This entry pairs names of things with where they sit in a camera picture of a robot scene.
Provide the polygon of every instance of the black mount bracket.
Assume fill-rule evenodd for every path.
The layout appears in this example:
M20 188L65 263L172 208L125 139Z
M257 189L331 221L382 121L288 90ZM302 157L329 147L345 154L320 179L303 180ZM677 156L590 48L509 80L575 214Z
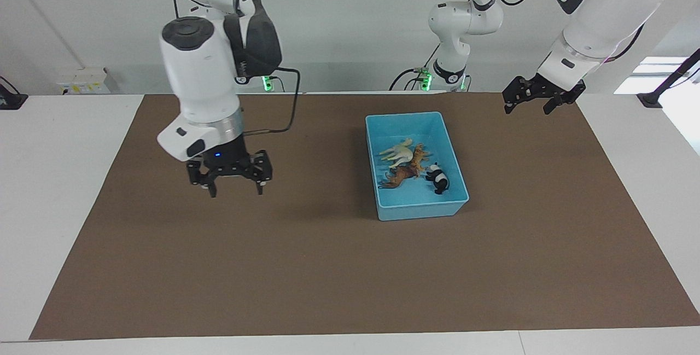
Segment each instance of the black mount bracket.
M545 115L548 115L558 106L574 103L585 89L586 84L583 80L579 80L571 91L565 91L539 73L530 80L518 76L503 90L505 114L510 114L520 103L537 98L549 98L550 100L543 107Z
M25 104L29 95L13 94L0 84L0 110L17 110Z
M202 155L187 161L186 166L190 184L207 189L212 198L217 197L215 183L217 177L241 176L252 180L258 189L258 195L263 194L263 187L272 180L272 164L267 151L260 150L253 155L248 155L245 152L243 136L205 151ZM207 173L202 173L202 166L208 168Z
M663 106L658 102L662 94L667 91L667 89L673 88L675 82L682 78L686 72L700 62L700 49L697 49L690 57L683 61L678 69L676 69L670 76L668 76L655 90L654 92L648 92L644 94L637 94L637 98L644 105L645 108L661 109Z

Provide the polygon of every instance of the white table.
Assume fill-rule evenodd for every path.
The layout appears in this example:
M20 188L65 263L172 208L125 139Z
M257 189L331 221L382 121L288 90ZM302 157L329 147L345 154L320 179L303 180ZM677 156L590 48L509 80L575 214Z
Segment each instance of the white table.
M33 96L20 111L0 112L0 354L700 353L700 327L23 343L141 100ZM634 96L584 95L579 106L700 309L700 156L662 111Z

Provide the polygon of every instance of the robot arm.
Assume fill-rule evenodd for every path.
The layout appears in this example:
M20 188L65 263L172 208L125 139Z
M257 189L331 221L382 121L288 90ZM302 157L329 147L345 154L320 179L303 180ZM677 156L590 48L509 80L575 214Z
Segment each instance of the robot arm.
M237 78L270 75L282 62L277 32L260 0L193 0L206 18L187 16L163 28L160 49L180 115L158 135L187 161L190 183L216 196L218 176L243 176L258 192L272 179L264 150L248 154ZM201 173L205 166L207 173Z
M448 91L462 85L469 59L466 36L495 33L503 23L503 9L497 0L469 0L436 4L428 25L440 38L433 72L434 84Z
M585 75L613 55L663 0L558 0L572 17L534 78L515 78L503 91L506 113L535 98L549 98L546 114L573 103L585 90Z

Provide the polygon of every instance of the white wall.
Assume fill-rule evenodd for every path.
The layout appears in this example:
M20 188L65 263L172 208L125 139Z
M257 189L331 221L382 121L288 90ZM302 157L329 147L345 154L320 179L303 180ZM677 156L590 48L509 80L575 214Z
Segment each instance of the white wall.
M173 17L171 0L33 1L80 61L107 66L122 92L168 91L158 33ZM422 65L438 42L428 12L443 1L460 0L263 0L284 64L299 67L302 89L315 91L386 89L400 71ZM590 91L612 93L697 1L667 0L635 50L590 77ZM53 93L51 69L76 61L27 0L2 0L0 13L0 72L29 93ZM507 8L501 31L469 39L472 90L500 91L514 76L532 75L567 19L555 0ZM289 89L293 79L285 84Z
M700 3L683 16L678 24L652 51L653 56L690 56L700 48Z

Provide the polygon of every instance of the brown mat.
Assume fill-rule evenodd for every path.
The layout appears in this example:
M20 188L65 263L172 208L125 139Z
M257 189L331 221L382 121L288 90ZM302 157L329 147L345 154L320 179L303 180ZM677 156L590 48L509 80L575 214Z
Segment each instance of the brown mat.
M248 128L290 97L242 98ZM290 133L256 136L264 196L188 185L147 96L32 339L700 325L575 106L503 114L498 94L303 96ZM471 201L457 216L377 220L369 114L438 110Z

